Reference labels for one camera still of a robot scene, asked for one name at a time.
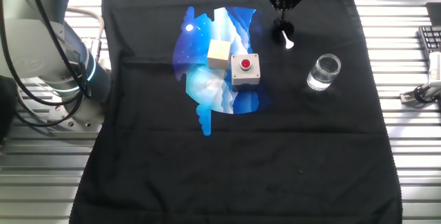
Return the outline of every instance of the table surface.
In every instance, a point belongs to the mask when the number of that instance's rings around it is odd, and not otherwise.
[[[441,224],[441,114],[435,105],[414,110],[399,100],[399,93],[427,82],[416,32],[431,25],[425,3],[441,0],[355,1],[402,186],[404,223]],[[69,5],[101,13],[101,0],[70,0]],[[94,19],[79,14],[67,13],[66,21],[81,38],[93,38],[98,30]],[[110,67],[105,37],[101,58]],[[51,99],[42,88],[28,86]],[[45,106],[26,103],[48,114]],[[49,137],[14,120],[0,153],[0,224],[67,224],[96,136]]]

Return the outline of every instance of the beige cube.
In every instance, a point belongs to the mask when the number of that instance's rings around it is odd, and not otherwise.
[[[228,70],[232,43],[229,41],[211,40],[208,49],[208,67]]]

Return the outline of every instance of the black keyboard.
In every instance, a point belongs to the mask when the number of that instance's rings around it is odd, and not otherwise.
[[[421,43],[426,54],[426,59],[432,52],[440,50],[441,43],[441,26],[436,27],[420,27],[418,30],[421,38]]]

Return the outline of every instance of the glass cup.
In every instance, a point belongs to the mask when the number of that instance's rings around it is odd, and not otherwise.
[[[326,90],[337,77],[342,64],[340,59],[333,54],[324,54],[318,58],[316,64],[308,75],[308,85],[312,90]]]

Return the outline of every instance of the red button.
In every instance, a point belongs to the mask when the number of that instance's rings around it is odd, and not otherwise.
[[[251,66],[251,62],[248,59],[244,59],[242,62],[240,62],[240,65],[243,69],[247,69]]]

